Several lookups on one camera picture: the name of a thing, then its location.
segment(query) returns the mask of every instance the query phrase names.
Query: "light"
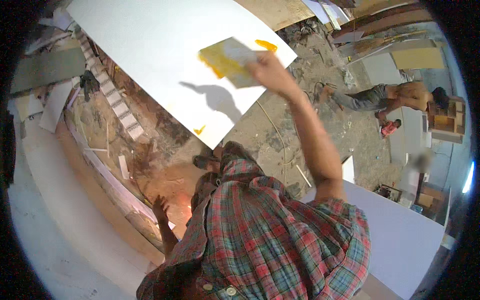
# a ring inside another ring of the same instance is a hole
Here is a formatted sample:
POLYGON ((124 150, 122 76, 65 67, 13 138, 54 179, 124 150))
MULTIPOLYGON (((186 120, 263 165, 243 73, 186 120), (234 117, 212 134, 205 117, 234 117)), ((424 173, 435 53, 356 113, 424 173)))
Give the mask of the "light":
POLYGON ((473 166, 474 162, 472 162, 472 166, 470 167, 470 172, 468 173, 467 181, 465 182, 465 186, 463 187, 462 193, 466 193, 470 190, 470 185, 472 184, 473 179, 473 166))

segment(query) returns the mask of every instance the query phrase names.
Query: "white laminate sheet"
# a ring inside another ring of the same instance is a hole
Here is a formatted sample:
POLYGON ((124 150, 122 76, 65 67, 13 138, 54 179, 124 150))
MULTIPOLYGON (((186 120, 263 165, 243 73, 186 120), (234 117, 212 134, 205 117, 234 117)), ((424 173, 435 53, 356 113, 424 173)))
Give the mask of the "white laminate sheet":
POLYGON ((212 149, 265 88, 236 89, 227 78, 218 79, 198 51, 233 36, 253 50, 265 50, 257 39, 277 45, 285 67, 297 57, 233 0, 73 0, 67 11, 139 86, 212 149))

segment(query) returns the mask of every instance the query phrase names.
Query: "red cloth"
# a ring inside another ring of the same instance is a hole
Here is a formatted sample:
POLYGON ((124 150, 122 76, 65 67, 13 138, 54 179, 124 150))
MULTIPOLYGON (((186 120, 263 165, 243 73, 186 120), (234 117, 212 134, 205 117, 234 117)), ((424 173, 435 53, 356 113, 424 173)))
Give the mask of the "red cloth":
POLYGON ((396 130, 396 127, 392 121, 388 121, 386 125, 382 127, 382 134, 385 136, 390 135, 394 133, 396 130))

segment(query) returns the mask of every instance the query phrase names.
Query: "shirt button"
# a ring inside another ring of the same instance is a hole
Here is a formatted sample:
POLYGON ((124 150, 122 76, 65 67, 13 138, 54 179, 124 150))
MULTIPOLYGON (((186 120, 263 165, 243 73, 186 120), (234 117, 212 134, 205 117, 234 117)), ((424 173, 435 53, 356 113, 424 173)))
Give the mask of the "shirt button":
POLYGON ((213 290, 213 286, 210 283, 205 283, 204 290, 213 290))
POLYGON ((236 290, 236 289, 234 289, 234 288, 232 288, 232 287, 227 288, 227 295, 233 296, 233 295, 235 295, 236 293, 237 293, 237 290, 236 290))

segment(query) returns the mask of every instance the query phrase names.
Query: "wooden board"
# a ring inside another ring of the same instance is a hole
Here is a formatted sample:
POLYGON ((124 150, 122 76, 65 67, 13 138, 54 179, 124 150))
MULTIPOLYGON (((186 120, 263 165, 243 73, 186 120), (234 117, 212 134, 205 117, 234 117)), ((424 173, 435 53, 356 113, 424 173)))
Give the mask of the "wooden board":
POLYGON ((235 0, 273 31, 315 15, 301 0, 235 0))
POLYGON ((59 82, 85 72, 85 57, 80 48, 42 53, 18 62, 10 93, 59 82))
POLYGON ((47 97, 47 105, 45 105, 45 109, 39 123, 40 127, 50 132, 55 132, 61 112, 71 90, 72 82, 70 80, 61 84, 57 84, 53 87, 53 90, 47 97))
POLYGON ((439 48, 415 48, 392 52, 396 68, 401 69, 444 69, 439 48))

